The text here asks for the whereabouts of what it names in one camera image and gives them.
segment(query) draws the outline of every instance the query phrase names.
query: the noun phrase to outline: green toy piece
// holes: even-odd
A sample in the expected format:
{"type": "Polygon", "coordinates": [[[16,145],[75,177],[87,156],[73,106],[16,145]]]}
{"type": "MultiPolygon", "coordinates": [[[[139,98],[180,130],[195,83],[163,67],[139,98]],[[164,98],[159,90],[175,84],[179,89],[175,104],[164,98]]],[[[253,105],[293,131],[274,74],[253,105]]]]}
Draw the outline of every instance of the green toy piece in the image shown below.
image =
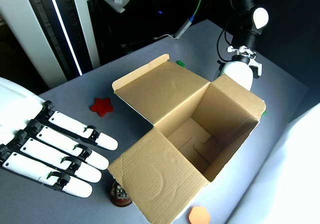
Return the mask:
{"type": "Polygon", "coordinates": [[[183,68],[186,66],[182,60],[177,60],[176,63],[182,66],[183,68]]]}

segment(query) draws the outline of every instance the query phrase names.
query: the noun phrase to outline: brown round object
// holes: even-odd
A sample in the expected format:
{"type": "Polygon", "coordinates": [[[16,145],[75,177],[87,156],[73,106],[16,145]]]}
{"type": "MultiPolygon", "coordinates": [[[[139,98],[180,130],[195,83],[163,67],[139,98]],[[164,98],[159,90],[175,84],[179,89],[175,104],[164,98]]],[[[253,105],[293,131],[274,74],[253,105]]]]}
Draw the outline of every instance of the brown round object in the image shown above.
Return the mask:
{"type": "Polygon", "coordinates": [[[112,184],[110,190],[110,200],[114,205],[120,208],[127,207],[132,203],[130,196],[116,181],[112,184]]]}
{"type": "Polygon", "coordinates": [[[189,216],[190,224],[210,224],[210,214],[204,206],[192,207],[189,216]]]}

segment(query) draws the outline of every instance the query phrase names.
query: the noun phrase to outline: orange hexagonal object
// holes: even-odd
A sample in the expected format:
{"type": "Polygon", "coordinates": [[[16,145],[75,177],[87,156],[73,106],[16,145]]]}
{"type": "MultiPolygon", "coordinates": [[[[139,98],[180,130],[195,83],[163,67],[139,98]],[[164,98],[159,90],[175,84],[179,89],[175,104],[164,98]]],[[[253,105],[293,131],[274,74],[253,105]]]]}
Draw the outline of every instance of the orange hexagonal object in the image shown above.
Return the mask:
{"type": "Polygon", "coordinates": [[[190,224],[210,224],[210,214],[204,206],[192,207],[189,216],[190,224]]]}

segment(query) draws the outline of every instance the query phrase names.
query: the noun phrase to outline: table surface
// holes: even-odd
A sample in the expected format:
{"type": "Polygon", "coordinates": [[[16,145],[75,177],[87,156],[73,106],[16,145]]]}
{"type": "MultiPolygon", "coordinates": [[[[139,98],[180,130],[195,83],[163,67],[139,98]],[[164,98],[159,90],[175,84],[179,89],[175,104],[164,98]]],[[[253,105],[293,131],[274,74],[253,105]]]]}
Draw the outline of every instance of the table surface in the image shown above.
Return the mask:
{"type": "MultiPolygon", "coordinates": [[[[112,82],[164,53],[169,53],[172,61],[182,60],[187,69],[212,81],[219,68],[216,41],[220,32],[221,28],[209,20],[202,21],[191,26],[179,40],[161,39],[40,96],[53,101],[64,114],[117,139],[116,151],[93,147],[112,162],[152,128],[113,93],[112,82]],[[89,106],[94,97],[110,97],[114,112],[103,118],[91,112],[89,106]]],[[[222,38],[220,51],[230,58],[226,47],[222,38]]],[[[228,220],[307,91],[303,84],[260,54],[257,61],[263,63],[263,73],[254,80],[251,91],[265,100],[267,115],[262,116],[252,135],[191,205],[205,206],[215,224],[228,220]]],[[[81,199],[0,169],[0,217],[6,224],[147,224],[134,204],[119,208],[111,203],[108,192],[112,182],[109,172],[103,171],[101,181],[92,184],[91,196],[81,199]]],[[[174,223],[188,223],[187,214],[188,211],[174,223]]]]}

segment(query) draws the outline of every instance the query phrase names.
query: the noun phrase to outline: dark background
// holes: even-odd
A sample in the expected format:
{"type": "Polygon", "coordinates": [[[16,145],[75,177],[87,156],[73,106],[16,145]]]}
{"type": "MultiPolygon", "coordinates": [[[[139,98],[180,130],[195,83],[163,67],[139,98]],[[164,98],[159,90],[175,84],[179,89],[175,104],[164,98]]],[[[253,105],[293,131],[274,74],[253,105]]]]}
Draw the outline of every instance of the dark background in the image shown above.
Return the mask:
{"type": "MultiPolygon", "coordinates": [[[[174,34],[189,18],[198,0],[131,0],[125,12],[116,13],[103,0],[88,1],[100,62],[109,63],[154,42],[153,37],[174,34]]],[[[310,87],[298,114],[320,102],[318,64],[320,24],[318,0],[257,0],[269,13],[268,26],[258,40],[257,51],[310,87]]],[[[220,27],[233,15],[230,0],[202,0],[193,24],[209,19],[220,27]]],[[[235,34],[239,23],[232,19],[228,31],[235,34]]],[[[40,94],[47,90],[15,38],[0,26],[0,45],[10,49],[1,76],[40,94]]]]}

